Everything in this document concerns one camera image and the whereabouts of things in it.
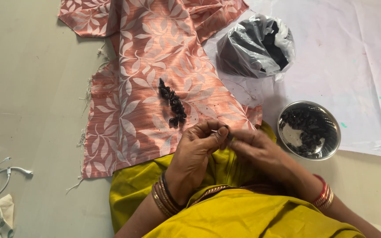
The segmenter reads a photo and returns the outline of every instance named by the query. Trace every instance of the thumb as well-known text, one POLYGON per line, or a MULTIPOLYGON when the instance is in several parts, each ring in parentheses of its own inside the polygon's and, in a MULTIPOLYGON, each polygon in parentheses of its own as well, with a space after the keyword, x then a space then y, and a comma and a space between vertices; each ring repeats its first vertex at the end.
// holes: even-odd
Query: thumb
POLYGON ((258 148, 255 148, 243 141, 231 141, 229 143, 229 148, 234 150, 236 154, 241 154, 248 158, 255 158, 255 153, 258 150, 258 148))
POLYGON ((202 147, 204 149, 219 148, 219 146, 227 138, 229 130, 226 127, 221 127, 216 133, 211 134, 207 138, 201 139, 203 141, 202 147))

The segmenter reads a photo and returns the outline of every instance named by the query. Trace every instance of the forearm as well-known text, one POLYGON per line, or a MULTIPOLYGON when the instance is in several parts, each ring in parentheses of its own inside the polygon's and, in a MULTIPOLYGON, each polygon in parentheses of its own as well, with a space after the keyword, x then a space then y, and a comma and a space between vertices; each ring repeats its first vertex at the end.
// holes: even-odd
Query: forearm
MULTIPOLYGON (((322 192, 323 183, 296 161, 293 160, 288 165, 289 185, 296 190, 301 199, 312 203, 322 192)), ((345 206, 337 196, 334 196, 330 207, 323 209, 322 213, 332 219, 353 225, 367 238, 381 238, 379 230, 345 206)))
POLYGON ((167 216, 157 207, 150 193, 114 238, 141 238, 165 220, 167 216))

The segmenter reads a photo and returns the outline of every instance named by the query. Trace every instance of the charging cable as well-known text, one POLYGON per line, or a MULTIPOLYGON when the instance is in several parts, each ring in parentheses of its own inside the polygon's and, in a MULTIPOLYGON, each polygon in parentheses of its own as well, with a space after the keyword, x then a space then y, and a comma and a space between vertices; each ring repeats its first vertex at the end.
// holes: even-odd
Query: charging cable
MULTIPOLYGON (((10 160, 11 157, 7 157, 5 158, 0 164, 2 164, 3 162, 5 161, 8 161, 10 160)), ((3 192, 3 190, 7 187, 8 185, 8 182, 10 181, 10 175, 11 175, 11 170, 14 169, 14 170, 19 170, 21 171, 22 173, 25 173, 27 175, 33 175, 33 172, 32 171, 29 171, 29 170, 25 170, 25 169, 22 169, 22 168, 19 168, 19 167, 8 167, 6 169, 1 169, 0 170, 0 173, 2 173, 3 171, 6 171, 7 172, 7 182, 5 183, 5 185, 3 186, 3 188, 0 190, 0 193, 3 192)))

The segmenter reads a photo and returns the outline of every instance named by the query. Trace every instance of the gray floor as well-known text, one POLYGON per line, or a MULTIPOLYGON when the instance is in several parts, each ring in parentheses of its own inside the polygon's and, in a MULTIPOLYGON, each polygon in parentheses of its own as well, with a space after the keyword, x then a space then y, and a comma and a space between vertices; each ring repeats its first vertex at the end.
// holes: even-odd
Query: gray floor
MULTIPOLYGON (((110 178, 78 182, 76 143, 87 122, 79 97, 103 59, 101 39, 81 39, 57 20, 59 2, 0 0, 0 161, 32 170, 11 176, 0 198, 15 204, 15 237, 112 237, 110 178)), ((381 157, 339 151, 299 160, 319 173, 355 212, 381 227, 381 157)), ((5 182, 0 174, 0 187, 5 182)))

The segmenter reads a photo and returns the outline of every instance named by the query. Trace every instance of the fingernail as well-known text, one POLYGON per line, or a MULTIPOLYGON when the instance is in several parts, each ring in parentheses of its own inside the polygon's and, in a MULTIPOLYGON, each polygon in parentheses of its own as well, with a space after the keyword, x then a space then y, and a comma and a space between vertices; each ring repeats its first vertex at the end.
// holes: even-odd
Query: fingernail
POLYGON ((225 136, 225 135, 227 135, 227 133, 229 133, 229 130, 227 130, 225 127, 221 127, 219 129, 220 136, 225 136))

